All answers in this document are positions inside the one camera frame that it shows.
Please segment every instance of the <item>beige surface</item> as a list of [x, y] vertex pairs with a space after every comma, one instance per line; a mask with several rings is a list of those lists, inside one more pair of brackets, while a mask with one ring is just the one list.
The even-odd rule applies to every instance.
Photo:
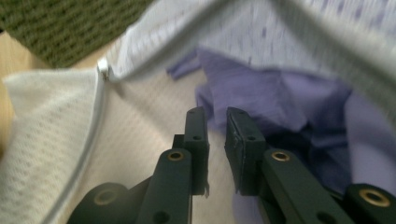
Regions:
[[[105, 54], [112, 43], [109, 43], [92, 53], [74, 68], [94, 67], [96, 61]], [[0, 34], [0, 78], [9, 76], [13, 73], [32, 70], [37, 68], [49, 68], [42, 63], [36, 56], [29, 52], [19, 42], [12, 39], [7, 33]], [[7, 91], [3, 82], [0, 82], [0, 158], [7, 148], [11, 121], [13, 118], [11, 102], [7, 96]]]

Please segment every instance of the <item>wooden table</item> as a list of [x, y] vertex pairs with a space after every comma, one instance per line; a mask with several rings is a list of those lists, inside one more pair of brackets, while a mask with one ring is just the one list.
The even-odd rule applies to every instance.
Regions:
[[[98, 49], [72, 67], [94, 67], [97, 60], [106, 53], [113, 42]], [[12, 39], [7, 32], [0, 34], [0, 78], [9, 76], [16, 72], [38, 68], [42, 69], [49, 67], [37, 59], [35, 55], [22, 46], [18, 41]], [[13, 115], [14, 112], [7, 95], [7, 90], [3, 85], [3, 82], [0, 82], [0, 159], [7, 148]]]

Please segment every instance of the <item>olive green cloth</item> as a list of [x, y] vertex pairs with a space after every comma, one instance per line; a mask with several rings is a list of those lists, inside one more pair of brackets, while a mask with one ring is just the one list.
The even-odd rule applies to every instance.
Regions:
[[2, 0], [0, 27], [52, 67], [122, 34], [153, 0]]

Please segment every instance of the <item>green woven mat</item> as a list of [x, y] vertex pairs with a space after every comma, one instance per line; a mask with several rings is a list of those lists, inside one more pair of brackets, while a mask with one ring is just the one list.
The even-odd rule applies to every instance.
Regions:
[[0, 0], [0, 27], [52, 67], [122, 34], [153, 0]]

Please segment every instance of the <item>purple fabric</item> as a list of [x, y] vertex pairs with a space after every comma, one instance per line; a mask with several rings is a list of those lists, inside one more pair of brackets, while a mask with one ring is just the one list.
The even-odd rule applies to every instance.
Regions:
[[[205, 49], [194, 55], [194, 68], [202, 67], [207, 76], [196, 101], [205, 108], [209, 128], [225, 133], [227, 107], [241, 108], [272, 147], [295, 153], [324, 186], [344, 192], [353, 180], [396, 195], [395, 134], [380, 111], [348, 86], [302, 72], [254, 70]], [[168, 72], [177, 79], [192, 70]], [[260, 223], [246, 222], [257, 218], [257, 211], [238, 204], [235, 217], [245, 220], [239, 223]]]

